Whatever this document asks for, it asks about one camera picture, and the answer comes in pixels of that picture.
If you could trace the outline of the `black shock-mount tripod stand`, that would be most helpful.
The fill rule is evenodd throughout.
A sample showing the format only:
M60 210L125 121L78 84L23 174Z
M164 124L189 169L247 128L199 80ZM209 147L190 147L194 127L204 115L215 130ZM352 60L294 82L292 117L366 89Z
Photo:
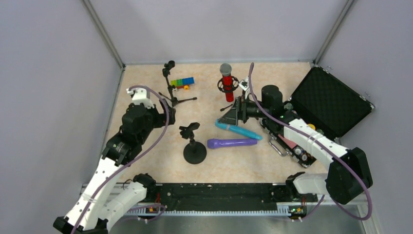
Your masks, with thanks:
M239 88L239 81L240 81L240 80L238 80L235 76L232 76L232 88L233 88L233 92L234 92L235 90L237 90L237 88ZM219 90L220 92L222 92L222 93L225 94L225 91L223 90L222 78L217 82L217 88L218 88L218 90ZM244 96L243 96L243 94L241 93L241 95L239 95L238 97L235 97L235 96L234 96L234 100L235 100L236 98L239 98L239 99L241 100L241 99L244 99Z

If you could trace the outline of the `purple toy microphone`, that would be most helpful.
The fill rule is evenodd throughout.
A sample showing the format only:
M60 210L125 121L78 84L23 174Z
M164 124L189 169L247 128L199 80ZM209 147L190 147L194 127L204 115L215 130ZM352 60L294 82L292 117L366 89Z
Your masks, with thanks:
M207 147L209 149L218 149L226 147L251 146L258 143L257 139L252 138L238 138L238 139L208 139Z

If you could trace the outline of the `red glitter microphone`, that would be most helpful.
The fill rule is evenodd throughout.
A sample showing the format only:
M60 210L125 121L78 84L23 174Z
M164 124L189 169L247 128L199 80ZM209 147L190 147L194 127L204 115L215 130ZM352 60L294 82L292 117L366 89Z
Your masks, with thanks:
M220 66L220 72L222 74L223 90L225 91L225 97L226 97L227 102L232 102L234 100L231 71L232 71L232 67L228 63L223 63Z

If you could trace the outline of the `black round-base mic stand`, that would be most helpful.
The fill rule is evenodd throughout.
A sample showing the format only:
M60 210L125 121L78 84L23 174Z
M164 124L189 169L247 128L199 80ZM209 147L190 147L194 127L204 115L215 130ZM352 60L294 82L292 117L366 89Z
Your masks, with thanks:
M183 155L186 162L196 165L202 163L207 156L205 145L194 139L194 131L200 127L200 123L193 122L189 126L180 126L180 135L183 139L189 139L189 143L185 146Z

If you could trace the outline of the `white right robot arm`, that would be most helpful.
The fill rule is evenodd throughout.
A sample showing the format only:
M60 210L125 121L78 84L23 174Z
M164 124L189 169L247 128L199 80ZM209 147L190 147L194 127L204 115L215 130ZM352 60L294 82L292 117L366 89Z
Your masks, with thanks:
M267 121L270 132L296 143L326 168L326 173L301 172L290 176L286 183L292 193L328 195L341 205L365 194L368 204L372 204L368 189L373 180L363 150L346 148L311 129L301 117L285 109L277 86L264 86L261 97L257 100L253 93L246 93L236 98L218 123L237 126L239 121L260 118Z

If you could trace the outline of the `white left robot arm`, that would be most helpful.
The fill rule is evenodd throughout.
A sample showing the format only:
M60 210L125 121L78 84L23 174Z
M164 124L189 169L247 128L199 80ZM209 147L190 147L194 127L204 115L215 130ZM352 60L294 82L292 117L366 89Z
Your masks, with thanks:
M107 141L98 166L76 204L53 222L62 234L108 234L113 226L136 203L144 200L153 182L139 174L120 195L108 202L117 180L128 167L148 154L174 124L175 109L159 99L163 113L145 102L132 103L119 132Z

